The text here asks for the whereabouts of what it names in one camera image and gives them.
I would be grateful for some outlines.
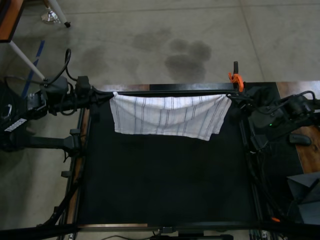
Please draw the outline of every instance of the wet stain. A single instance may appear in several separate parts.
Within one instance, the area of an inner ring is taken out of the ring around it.
[[[202,41],[193,42],[188,50],[190,56],[202,62],[206,62],[211,58],[211,52],[211,47]]]
[[[136,49],[153,51],[159,49],[172,37],[169,28],[163,28],[155,32],[144,32],[134,37],[132,46]]]
[[[140,83],[140,78],[138,76],[138,67],[139,67],[139,60],[137,58],[125,58],[122,60],[122,65],[127,70],[127,72],[133,77],[136,83]]]
[[[171,51],[184,53],[188,50],[189,43],[186,40],[175,39],[169,44]]]
[[[191,44],[180,39],[170,43],[170,49],[183,54],[167,57],[164,62],[170,77],[177,83],[199,83],[206,77],[204,63],[211,58],[212,49],[202,41]]]
[[[104,46],[96,46],[84,51],[81,55],[81,72],[91,77],[105,74],[109,67],[105,61],[106,49]]]

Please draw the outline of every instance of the blue stripe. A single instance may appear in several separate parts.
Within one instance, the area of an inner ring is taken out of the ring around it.
[[[42,41],[40,42],[40,46],[39,46],[38,52],[37,52],[36,55],[35,55],[37,58],[40,57],[41,52],[42,52],[42,50],[44,49],[44,46],[45,46],[45,40],[42,40]]]
[[[37,66],[38,65],[38,62],[39,62],[39,59],[35,60],[35,62],[33,63],[33,65]],[[27,93],[28,93],[28,89],[29,89],[29,86],[30,86],[30,80],[32,80],[33,76],[34,76],[34,71],[30,70],[29,72],[29,75],[28,75],[28,78],[27,78],[27,81],[24,85],[24,88],[23,88],[23,91],[22,91],[22,94],[21,94],[21,97],[24,99],[26,96],[27,96]]]
[[[36,57],[40,57],[41,53],[42,53],[42,50],[44,49],[44,46],[45,46],[45,41],[42,40],[40,42],[40,46],[38,48],[38,51],[36,53]],[[37,66],[38,65],[38,62],[39,62],[39,58],[37,60],[34,61],[33,65],[34,66]],[[29,75],[28,75],[28,78],[27,78],[27,81],[24,85],[24,88],[23,88],[23,91],[22,91],[22,94],[21,94],[21,97],[22,98],[25,98],[27,96],[27,93],[28,93],[28,89],[30,87],[30,81],[32,80],[32,78],[34,77],[34,71],[30,70],[29,72]]]

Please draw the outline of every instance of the white pole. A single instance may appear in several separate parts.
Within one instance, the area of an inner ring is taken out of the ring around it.
[[[19,55],[20,58],[34,71],[35,74],[38,75],[41,80],[46,79],[45,76],[36,68],[36,66],[27,58],[27,56],[18,48],[18,46],[13,42],[9,42],[9,45],[12,47],[13,51]]]
[[[67,21],[66,16],[62,12],[57,1],[56,0],[48,0],[48,1],[50,3],[51,7],[53,8],[53,10],[55,11],[55,13],[57,14],[60,22],[62,22],[67,28],[70,27],[70,22]]]

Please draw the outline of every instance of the white label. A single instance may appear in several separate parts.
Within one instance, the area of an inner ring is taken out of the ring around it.
[[[23,123],[25,123],[27,120],[24,118],[20,118],[18,121],[16,121],[14,124],[12,124],[11,126],[7,127],[4,131],[5,132],[12,132],[13,130],[15,130],[17,127],[19,127],[20,125],[22,125]]]

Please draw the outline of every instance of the wooden table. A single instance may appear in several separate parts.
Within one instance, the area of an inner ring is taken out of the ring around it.
[[[59,19],[64,25],[69,28],[70,22],[67,21],[60,6],[56,0],[49,0],[51,6],[56,11]],[[19,23],[21,14],[24,9],[24,0],[11,0],[10,6],[7,9],[4,19],[0,24],[0,43],[9,44],[16,54],[35,72],[35,74],[41,79],[46,79],[45,76],[36,68],[36,66],[27,58],[27,56],[18,48],[18,46],[12,41],[17,25]]]
[[[279,94],[282,98],[287,97],[292,94],[298,94],[307,90],[314,91],[316,97],[320,98],[320,81],[310,81],[310,82],[279,82],[276,84]],[[149,84],[141,85],[104,85],[98,88],[101,91],[112,92],[112,91],[149,91]],[[85,143],[85,135],[87,134],[87,128],[89,124],[89,110],[86,109],[83,114],[83,121],[81,127],[82,144]],[[302,164],[304,173],[313,173],[320,171],[320,132],[314,126],[301,127],[295,131],[296,133],[306,135],[311,138],[311,146],[297,146],[297,152],[299,159]],[[73,180],[77,179],[79,171],[81,169],[83,159],[81,157],[75,160],[75,176]],[[67,212],[67,224],[74,223],[75,213],[77,205],[77,194],[72,197],[68,212]],[[95,227],[108,227],[117,228],[122,227],[141,227],[139,224],[101,224]]]

